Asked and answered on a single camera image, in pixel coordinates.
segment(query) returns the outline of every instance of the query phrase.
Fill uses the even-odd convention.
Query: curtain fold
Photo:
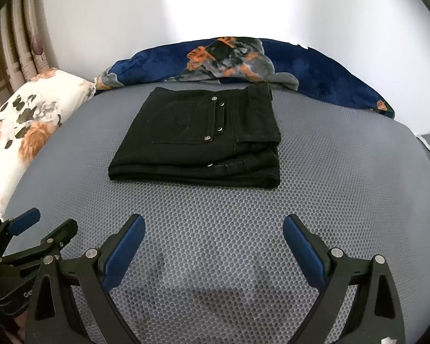
[[[0,106],[48,68],[35,0],[8,1],[0,11]]]

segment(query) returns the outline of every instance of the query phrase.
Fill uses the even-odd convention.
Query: mattress
[[[111,296],[144,344],[286,343],[317,298],[282,235],[296,213],[329,247],[386,257],[398,289],[406,342],[430,323],[430,163],[406,126],[366,110],[273,90],[282,142],[277,189],[110,181],[107,168],[149,93],[245,85],[155,83],[88,101],[35,157],[6,210],[42,219],[8,252],[39,244],[66,218],[78,257],[140,213],[147,233]],[[102,337],[75,288],[91,338]],[[349,287],[327,342],[337,339],[354,297]]]

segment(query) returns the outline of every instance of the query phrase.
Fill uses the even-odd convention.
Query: white wall
[[[214,36],[308,45],[430,132],[430,13],[421,0],[38,0],[51,64],[92,80],[139,50]]]

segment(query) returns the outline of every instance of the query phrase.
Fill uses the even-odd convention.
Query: honeycomb mesh texture
[[[111,296],[142,343],[287,343],[317,298],[282,235],[284,217],[296,213],[329,247],[386,257],[407,343],[419,338],[430,323],[430,164],[409,129],[369,111],[274,90],[282,132],[277,189],[112,182],[107,167],[155,87],[102,93],[55,133],[6,211],[13,217],[35,206],[42,219],[8,252],[38,244],[71,217],[79,231],[62,255],[78,257],[140,213],[145,239]],[[354,291],[327,342],[338,338]],[[102,342],[83,296],[75,295],[90,336]]]

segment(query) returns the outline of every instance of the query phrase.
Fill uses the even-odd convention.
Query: floral pillow
[[[0,219],[49,137],[94,95],[94,84],[56,68],[21,86],[0,108]]]

